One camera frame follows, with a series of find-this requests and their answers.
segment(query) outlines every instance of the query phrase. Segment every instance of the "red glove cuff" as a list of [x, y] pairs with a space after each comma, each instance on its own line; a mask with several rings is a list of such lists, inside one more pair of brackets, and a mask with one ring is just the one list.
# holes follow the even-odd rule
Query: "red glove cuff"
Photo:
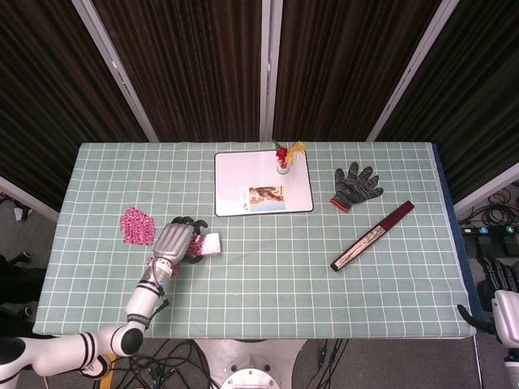
[[339, 203], [335, 199], [331, 199], [330, 203], [335, 205], [337, 208], [339, 208], [343, 212], [348, 213], [350, 211], [350, 209], [346, 205]]

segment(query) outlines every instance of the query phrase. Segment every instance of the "blue table edge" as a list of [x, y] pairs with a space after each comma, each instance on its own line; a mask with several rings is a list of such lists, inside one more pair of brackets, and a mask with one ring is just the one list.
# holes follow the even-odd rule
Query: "blue table edge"
[[436, 167], [438, 168], [441, 190], [444, 194], [448, 222], [450, 223], [451, 230], [453, 232], [453, 239], [454, 244], [456, 245], [458, 261], [460, 263], [461, 275], [463, 276], [463, 282], [465, 284], [467, 293], [469, 294], [470, 311], [475, 318], [486, 321], [487, 318], [483, 312], [483, 307], [478, 296], [478, 290], [476, 289], [476, 284], [474, 283], [474, 278], [472, 277], [472, 271], [470, 270], [469, 265], [469, 257], [467, 256], [465, 243], [463, 242], [463, 237], [461, 236], [461, 229], [457, 223], [456, 214], [454, 213], [453, 200], [448, 189], [447, 178], [445, 177], [444, 167], [441, 164], [440, 153], [438, 152], [438, 146], [436, 144], [432, 144], [432, 151], [434, 152]]

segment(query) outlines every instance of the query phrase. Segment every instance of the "small vase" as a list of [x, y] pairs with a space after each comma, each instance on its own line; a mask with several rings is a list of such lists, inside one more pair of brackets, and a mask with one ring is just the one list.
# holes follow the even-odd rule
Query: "small vase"
[[277, 164], [277, 172], [279, 174], [287, 174], [290, 170], [290, 166], [286, 166], [284, 168], [281, 167], [281, 164]]

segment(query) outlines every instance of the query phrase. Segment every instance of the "yellow flower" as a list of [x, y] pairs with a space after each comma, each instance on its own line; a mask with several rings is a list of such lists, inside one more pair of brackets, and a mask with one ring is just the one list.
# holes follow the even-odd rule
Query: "yellow flower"
[[305, 143], [300, 141], [294, 143], [286, 154], [286, 162], [291, 165], [294, 162], [294, 158], [297, 157], [297, 153], [305, 152], [306, 150], [307, 147], [305, 146]]

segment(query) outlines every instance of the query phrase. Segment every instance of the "black glove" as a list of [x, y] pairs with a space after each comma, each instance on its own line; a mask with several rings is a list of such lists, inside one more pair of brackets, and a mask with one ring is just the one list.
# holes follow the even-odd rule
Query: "black glove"
[[379, 183], [379, 176], [370, 179], [372, 173], [373, 168], [368, 166], [358, 175], [357, 162], [352, 162], [350, 165], [346, 179], [344, 171], [337, 169], [335, 171], [335, 195], [330, 203], [344, 212], [349, 212], [353, 204], [379, 197], [384, 193], [384, 189], [375, 188]]
[[[193, 233], [195, 235], [200, 235], [200, 227], [207, 228], [208, 224], [205, 222], [205, 220], [197, 220], [194, 221], [189, 216], [177, 216], [173, 220], [171, 220], [171, 223], [179, 223], [179, 224], [190, 224], [193, 226], [194, 230]], [[196, 257], [190, 257], [189, 255], [184, 255], [184, 258], [182, 258], [182, 262], [187, 263], [198, 263], [202, 260], [204, 256], [203, 255], [197, 255]]]

